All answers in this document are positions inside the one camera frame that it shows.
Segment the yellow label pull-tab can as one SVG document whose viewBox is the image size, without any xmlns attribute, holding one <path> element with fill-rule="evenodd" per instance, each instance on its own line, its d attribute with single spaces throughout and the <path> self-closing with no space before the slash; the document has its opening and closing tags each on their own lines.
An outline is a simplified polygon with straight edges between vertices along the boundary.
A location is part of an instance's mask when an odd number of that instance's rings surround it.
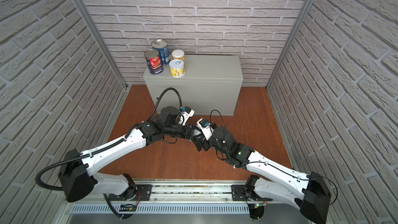
<svg viewBox="0 0 398 224">
<path fill-rule="evenodd" d="M 171 76 L 174 78 L 181 78 L 185 75 L 185 64 L 183 60 L 175 59 L 169 63 Z"/>
</svg>

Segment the dark tomato label can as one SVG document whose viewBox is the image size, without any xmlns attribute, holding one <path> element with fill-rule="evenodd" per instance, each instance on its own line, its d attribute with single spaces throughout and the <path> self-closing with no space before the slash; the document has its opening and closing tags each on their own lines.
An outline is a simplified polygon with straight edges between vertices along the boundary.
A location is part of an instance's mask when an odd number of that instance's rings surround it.
<svg viewBox="0 0 398 224">
<path fill-rule="evenodd" d="M 144 52 L 144 57 L 146 59 L 150 74 L 157 75 L 163 72 L 163 64 L 158 50 L 146 50 Z"/>
</svg>

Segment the white lid small can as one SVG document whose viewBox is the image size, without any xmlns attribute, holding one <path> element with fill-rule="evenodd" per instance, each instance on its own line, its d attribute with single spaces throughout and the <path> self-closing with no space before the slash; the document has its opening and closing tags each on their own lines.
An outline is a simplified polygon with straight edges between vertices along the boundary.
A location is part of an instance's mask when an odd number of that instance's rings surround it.
<svg viewBox="0 0 398 224">
<path fill-rule="evenodd" d="M 182 61 L 184 61 L 185 53 L 184 53 L 184 51 L 179 50 L 179 49 L 174 50 L 174 51 L 172 51 L 172 58 L 173 58 L 173 60 L 182 60 Z"/>
</svg>

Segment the blue label tin can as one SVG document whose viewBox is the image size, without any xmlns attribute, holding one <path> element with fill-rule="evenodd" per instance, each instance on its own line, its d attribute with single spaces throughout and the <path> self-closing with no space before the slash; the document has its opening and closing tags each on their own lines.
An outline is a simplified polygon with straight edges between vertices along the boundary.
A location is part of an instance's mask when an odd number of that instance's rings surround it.
<svg viewBox="0 0 398 224">
<path fill-rule="evenodd" d="M 159 54 L 163 65 L 168 65 L 170 62 L 169 46 L 166 40 L 156 39 L 151 43 L 153 49 L 156 49 Z"/>
</svg>

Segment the plain lid silver can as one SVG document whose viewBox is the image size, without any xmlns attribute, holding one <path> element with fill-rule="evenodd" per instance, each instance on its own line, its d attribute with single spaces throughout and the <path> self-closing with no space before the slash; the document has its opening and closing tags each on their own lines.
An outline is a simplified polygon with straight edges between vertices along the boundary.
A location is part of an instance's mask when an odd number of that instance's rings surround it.
<svg viewBox="0 0 398 224">
<path fill-rule="evenodd" d="M 203 132 L 198 127 L 194 127 L 192 142 L 202 142 L 205 138 Z"/>
</svg>

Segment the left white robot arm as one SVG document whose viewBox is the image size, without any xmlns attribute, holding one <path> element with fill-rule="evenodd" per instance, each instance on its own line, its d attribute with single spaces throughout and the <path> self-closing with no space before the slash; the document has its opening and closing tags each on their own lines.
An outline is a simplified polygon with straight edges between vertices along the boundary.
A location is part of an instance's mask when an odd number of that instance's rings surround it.
<svg viewBox="0 0 398 224">
<path fill-rule="evenodd" d="M 78 153 L 73 149 L 65 158 L 75 161 L 61 166 L 59 180 L 68 202 L 79 201 L 89 194 L 111 194 L 123 200 L 132 200 L 138 194 L 131 176 L 108 175 L 100 170 L 119 158 L 150 144 L 161 141 L 165 136 L 191 139 L 194 128 L 187 126 L 187 120 L 194 110 L 172 106 L 162 109 L 153 120 L 136 124 L 126 135 L 107 144 Z"/>
</svg>

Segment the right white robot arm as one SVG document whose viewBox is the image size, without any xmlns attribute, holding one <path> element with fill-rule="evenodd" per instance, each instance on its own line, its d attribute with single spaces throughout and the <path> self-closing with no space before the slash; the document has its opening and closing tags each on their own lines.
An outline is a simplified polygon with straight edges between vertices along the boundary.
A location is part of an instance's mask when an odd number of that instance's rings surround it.
<svg viewBox="0 0 398 224">
<path fill-rule="evenodd" d="M 289 169 L 237 142 L 225 127 L 194 127 L 193 141 L 202 149 L 214 148 L 222 159 L 235 168 L 256 174 L 247 182 L 249 197 L 269 198 L 295 208 L 315 224 L 325 224 L 331 204 L 331 192 L 325 177 L 316 172 L 306 174 Z"/>
</svg>

